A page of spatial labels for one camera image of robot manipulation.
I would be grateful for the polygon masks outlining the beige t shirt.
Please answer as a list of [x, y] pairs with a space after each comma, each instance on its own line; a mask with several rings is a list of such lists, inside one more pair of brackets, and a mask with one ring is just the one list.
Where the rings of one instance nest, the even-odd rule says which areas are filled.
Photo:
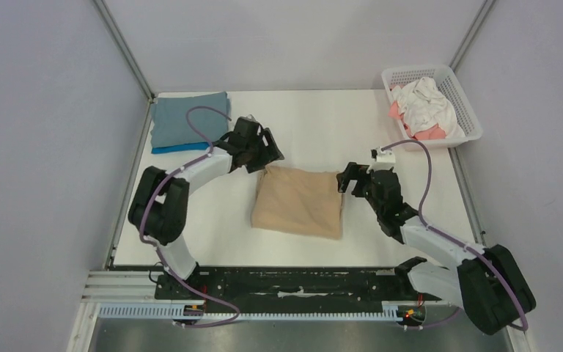
[[258, 177], [254, 228], [331, 240], [342, 237], [336, 173], [268, 166]]

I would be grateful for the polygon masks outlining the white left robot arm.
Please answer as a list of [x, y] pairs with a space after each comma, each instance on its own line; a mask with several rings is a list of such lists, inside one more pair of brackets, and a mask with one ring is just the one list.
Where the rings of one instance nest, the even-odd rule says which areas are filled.
[[173, 169], [149, 165], [141, 170], [122, 226], [130, 227], [160, 264], [162, 273], [153, 281], [156, 299], [208, 297], [194, 275], [200, 264], [184, 235], [194, 193], [238, 169], [255, 173], [283, 157], [270, 128], [249, 115], [216, 139], [206, 140], [202, 153], [190, 161]]

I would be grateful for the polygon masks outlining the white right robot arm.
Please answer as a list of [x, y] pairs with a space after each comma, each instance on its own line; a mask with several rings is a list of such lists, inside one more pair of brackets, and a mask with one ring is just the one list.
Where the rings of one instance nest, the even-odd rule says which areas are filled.
[[356, 184], [351, 194], [368, 202], [384, 235], [436, 261], [414, 257], [398, 265], [394, 290], [399, 297], [436, 296], [464, 311], [485, 334], [495, 334], [536, 308], [536, 298], [509, 249], [466, 243], [427, 226], [418, 210], [404, 201], [393, 169], [350, 162], [336, 181], [340, 193], [351, 182]]

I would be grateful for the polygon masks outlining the folded bright blue t shirt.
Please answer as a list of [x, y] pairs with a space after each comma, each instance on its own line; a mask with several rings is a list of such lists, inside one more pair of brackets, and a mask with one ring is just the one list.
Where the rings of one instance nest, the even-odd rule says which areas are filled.
[[177, 153], [183, 151], [193, 151], [193, 150], [206, 150], [209, 147], [207, 142], [196, 142], [187, 144], [178, 144], [168, 147], [153, 147], [151, 153], [153, 155], [167, 154], [167, 153]]

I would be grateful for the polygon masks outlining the folded grey-blue t shirt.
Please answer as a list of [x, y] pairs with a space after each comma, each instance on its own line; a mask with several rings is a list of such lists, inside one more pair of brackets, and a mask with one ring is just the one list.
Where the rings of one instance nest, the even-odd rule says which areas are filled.
[[186, 98], [159, 98], [152, 105], [152, 149], [176, 149], [214, 142], [229, 131], [230, 100], [226, 92]]

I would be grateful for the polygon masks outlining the pink t shirt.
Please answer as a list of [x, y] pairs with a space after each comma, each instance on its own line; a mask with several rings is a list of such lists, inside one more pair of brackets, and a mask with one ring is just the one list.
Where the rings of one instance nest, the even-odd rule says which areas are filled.
[[444, 103], [434, 89], [424, 86], [417, 89], [417, 84], [408, 84], [395, 86], [391, 93], [394, 102], [389, 116], [402, 123], [408, 137], [426, 141], [446, 136], [436, 117], [444, 110]]

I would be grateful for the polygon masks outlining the white t shirt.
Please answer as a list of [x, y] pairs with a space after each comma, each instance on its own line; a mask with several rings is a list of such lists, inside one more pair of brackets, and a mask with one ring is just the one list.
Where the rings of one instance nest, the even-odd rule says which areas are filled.
[[391, 93], [389, 116], [402, 123], [408, 137], [429, 141], [465, 136], [454, 106], [439, 92], [433, 78], [425, 76], [403, 87], [395, 86]]

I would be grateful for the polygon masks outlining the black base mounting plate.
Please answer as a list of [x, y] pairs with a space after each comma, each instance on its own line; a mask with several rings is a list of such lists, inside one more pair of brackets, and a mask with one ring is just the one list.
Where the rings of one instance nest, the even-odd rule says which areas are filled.
[[375, 267], [198, 267], [183, 287], [170, 274], [156, 279], [155, 299], [197, 300], [206, 313], [379, 312], [384, 301], [411, 301], [419, 294]]

